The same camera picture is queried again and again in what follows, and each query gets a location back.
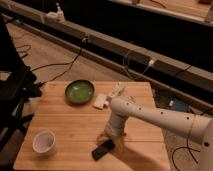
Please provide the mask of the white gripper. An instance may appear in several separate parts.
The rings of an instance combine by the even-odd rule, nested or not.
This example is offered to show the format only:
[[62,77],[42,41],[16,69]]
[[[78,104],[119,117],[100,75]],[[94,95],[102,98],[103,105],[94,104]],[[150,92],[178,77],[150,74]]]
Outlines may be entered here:
[[127,118],[117,114],[112,114],[105,126],[105,133],[112,139],[117,139],[124,134]]

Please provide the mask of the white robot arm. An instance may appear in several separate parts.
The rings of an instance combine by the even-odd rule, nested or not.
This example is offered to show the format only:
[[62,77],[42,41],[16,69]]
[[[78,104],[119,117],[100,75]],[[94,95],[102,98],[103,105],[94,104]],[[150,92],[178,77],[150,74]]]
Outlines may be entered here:
[[213,118],[143,107],[125,96],[113,98],[110,109],[111,115],[105,126],[105,133],[110,138],[121,137],[126,120],[134,117],[200,144],[202,148],[197,171],[213,171]]

